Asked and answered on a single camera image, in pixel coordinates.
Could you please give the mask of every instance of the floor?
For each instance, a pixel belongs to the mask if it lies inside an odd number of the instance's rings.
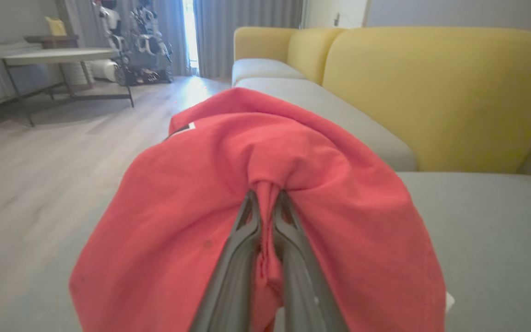
[[[0,107],[0,332],[79,331],[68,278],[89,234],[141,151],[177,112],[228,83],[178,77],[126,100],[50,107],[47,96]],[[26,126],[22,108],[34,113]]]

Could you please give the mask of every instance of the yellow sofa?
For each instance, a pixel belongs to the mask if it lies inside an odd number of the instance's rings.
[[[530,32],[240,28],[235,57],[285,63],[403,141],[420,171],[514,173],[531,151]],[[234,84],[261,84],[262,92],[275,95],[271,91],[282,83],[274,79],[278,76],[267,83],[259,77],[268,76],[242,75]],[[297,83],[312,89],[314,99],[323,94],[306,84]],[[290,94],[288,89],[280,94]],[[306,92],[297,93],[306,99]]]

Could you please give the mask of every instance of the red cloth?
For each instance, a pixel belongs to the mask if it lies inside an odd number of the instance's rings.
[[[241,88],[174,116],[170,133],[190,122],[137,157],[83,249],[70,290],[85,332],[187,331],[249,189],[264,220],[255,331],[283,304],[270,219],[280,189],[350,330],[444,330],[444,281],[424,223],[358,139]]]

